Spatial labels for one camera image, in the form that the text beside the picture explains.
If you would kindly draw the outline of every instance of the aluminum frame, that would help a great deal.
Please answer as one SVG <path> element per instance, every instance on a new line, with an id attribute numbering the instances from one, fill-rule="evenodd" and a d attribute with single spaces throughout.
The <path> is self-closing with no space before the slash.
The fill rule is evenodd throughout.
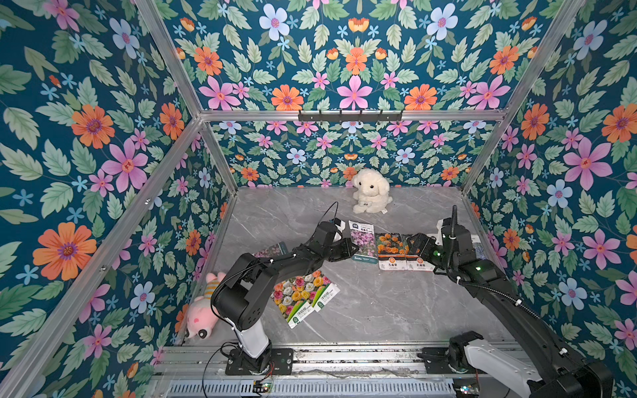
<path id="1" fill-rule="evenodd" d="M 480 154 L 476 158 L 476 161 L 471 165 L 471 171 L 461 186 L 463 194 L 468 194 L 471 190 L 471 187 L 478 178 L 478 175 L 482 172 L 482 169 L 486 166 L 491 154 L 499 144 L 502 135 L 506 132 L 506 129 L 513 121 L 518 109 L 520 109 L 520 107 L 524 104 L 524 101 L 529 95 L 535 81 L 540 77 L 540 74 L 547 65 L 548 59 L 557 48 L 572 21 L 580 11 L 580 8 L 583 7 L 585 3 L 586 0 L 564 0 L 560 6 L 557 11 L 557 15 L 551 22 L 546 34 L 538 46 L 538 51 L 529 63 L 529 67 L 524 72 L 522 79 L 518 82 L 518 85 L 515 86 L 515 90 L 513 91 L 511 98 L 509 98 L 509 101 L 506 103 L 506 116 L 504 120 L 493 128 L 487 142 L 485 142 L 484 146 L 480 150 Z"/>
<path id="2" fill-rule="evenodd" d="M 28 393 L 35 379 L 47 366 L 50 358 L 55 355 L 68 331 L 77 322 L 85 304 L 93 296 L 126 241 L 135 232 L 148 210 L 148 204 L 157 196 L 173 173 L 175 165 L 196 137 L 201 125 L 202 122 L 199 119 L 191 121 L 182 135 L 173 143 L 84 270 L 80 272 L 53 312 L 47 317 L 20 361 L 4 377 L 0 384 L 0 397 L 21 398 Z"/>

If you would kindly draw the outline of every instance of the flower seed packet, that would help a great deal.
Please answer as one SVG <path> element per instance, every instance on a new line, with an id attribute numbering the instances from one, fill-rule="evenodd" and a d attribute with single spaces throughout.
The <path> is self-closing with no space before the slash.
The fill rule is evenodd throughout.
<path id="1" fill-rule="evenodd" d="M 407 266 L 403 237 L 400 234 L 375 234 L 378 267 L 383 271 L 405 271 Z"/>
<path id="2" fill-rule="evenodd" d="M 378 262 L 378 255 L 376 254 L 376 246 L 374 245 L 374 225 L 352 220 L 349 221 L 349 224 L 352 242 L 361 248 L 352 259 L 354 261 L 376 264 Z"/>

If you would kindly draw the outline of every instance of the light blue flower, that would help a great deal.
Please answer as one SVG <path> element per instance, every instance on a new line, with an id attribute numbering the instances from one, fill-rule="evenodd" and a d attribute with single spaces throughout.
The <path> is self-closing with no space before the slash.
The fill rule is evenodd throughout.
<path id="1" fill-rule="evenodd" d="M 115 309 L 115 305 L 117 304 L 118 301 L 119 299 L 117 298 L 117 296 L 113 294 L 113 297 L 106 300 L 106 303 L 108 304 L 108 307 L 106 307 L 106 309 L 107 310 Z"/>
<path id="2" fill-rule="evenodd" d="M 74 186 L 74 187 L 78 187 L 78 192 L 81 192 L 82 190 L 87 189 L 86 188 L 86 183 L 87 182 L 89 182 L 89 181 L 88 180 L 84 180 L 82 178 L 82 176 L 78 176 L 77 180 L 73 180 L 71 182 L 71 185 Z"/>
<path id="3" fill-rule="evenodd" d="M 347 33 L 347 26 L 339 26 L 338 32 L 336 32 L 336 34 L 340 35 L 341 39 L 344 38 L 345 36 L 348 36 L 349 33 Z"/>
<path id="4" fill-rule="evenodd" d="M 295 19 L 294 17 L 290 17 L 290 19 L 286 23 L 290 25 L 291 29 L 294 29 L 299 26 L 299 20 Z"/>
<path id="5" fill-rule="evenodd" d="M 102 388 L 105 388 L 107 390 L 110 390 L 111 387 L 115 384 L 115 375 L 114 374 L 109 374 L 106 377 L 106 383 L 104 383 L 104 385 L 102 386 Z"/>
<path id="6" fill-rule="evenodd" d="M 283 47 L 283 50 L 290 48 L 290 39 L 286 39 L 283 36 L 279 39 L 279 42 L 276 44 L 279 47 Z"/>
<path id="7" fill-rule="evenodd" d="M 69 213 L 71 215 L 66 217 L 67 221 L 73 220 L 73 222 L 77 224 L 78 220 L 84 218 L 84 214 L 82 214 L 82 208 L 78 208 L 77 210 L 75 210 L 74 208 L 69 208 Z"/>
<path id="8" fill-rule="evenodd" d="M 100 320 L 100 316 L 99 316 L 99 312 L 93 311 L 93 316 L 89 319 L 89 322 L 95 326 L 99 323 Z"/>
<path id="9" fill-rule="evenodd" d="M 183 31 L 183 26 L 181 25 L 173 25 L 173 29 L 175 30 L 173 33 L 178 34 L 180 38 L 186 34 L 186 32 Z"/>
<path id="10" fill-rule="evenodd" d="M 20 201 L 19 203 L 20 207 L 23 207 L 24 203 L 33 204 L 33 201 L 31 200 L 32 197 L 33 197 L 33 194 L 27 195 L 27 190 L 24 188 L 20 190 L 20 195 L 14 194 L 12 196 L 12 198 Z"/>
<path id="11" fill-rule="evenodd" d="M 60 98 L 55 92 L 57 91 L 57 87 L 48 88 L 46 83 L 42 83 L 42 88 L 44 90 L 40 91 L 40 94 L 43 96 L 48 96 L 49 101 L 53 101 L 53 98 Z"/>
<path id="12" fill-rule="evenodd" d="M 376 26 L 370 26 L 369 27 L 369 32 L 367 32 L 368 36 L 371 36 L 371 38 L 375 38 L 376 35 L 378 34 L 378 25 Z"/>
<path id="13" fill-rule="evenodd" d="M 15 277 L 17 279 L 24 279 L 24 281 L 22 281 L 22 283 L 24 283 L 25 285 L 28 285 L 29 282 L 31 282 L 31 279 L 38 279 L 39 276 L 38 274 L 36 274 L 38 272 L 38 267 L 33 267 L 31 268 L 31 266 L 29 264 L 25 264 L 24 266 L 24 272 L 17 274 Z"/>
<path id="14" fill-rule="evenodd" d="M 197 27 L 196 29 L 199 31 L 199 33 L 204 34 L 207 33 L 207 26 L 202 25 L 201 22 L 197 22 Z"/>
<path id="15" fill-rule="evenodd" d="M 520 29 L 520 21 L 515 21 L 514 24 L 509 25 L 509 32 L 516 33 Z"/>
<path id="16" fill-rule="evenodd" d="M 67 75 L 66 73 L 61 73 L 60 76 L 62 76 L 62 85 L 64 86 L 69 86 L 70 89 L 73 88 L 73 86 L 77 86 L 77 82 L 73 81 L 73 75 Z"/>

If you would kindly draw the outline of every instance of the plush puppy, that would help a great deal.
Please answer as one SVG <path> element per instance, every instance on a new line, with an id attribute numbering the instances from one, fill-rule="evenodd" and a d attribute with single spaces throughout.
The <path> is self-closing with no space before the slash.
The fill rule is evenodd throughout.
<path id="1" fill-rule="evenodd" d="M 390 203 L 393 198 L 389 195 L 389 182 L 380 172 L 374 169 L 363 169 L 352 178 L 352 183 L 358 191 L 354 192 L 354 213 L 378 213 Z"/>

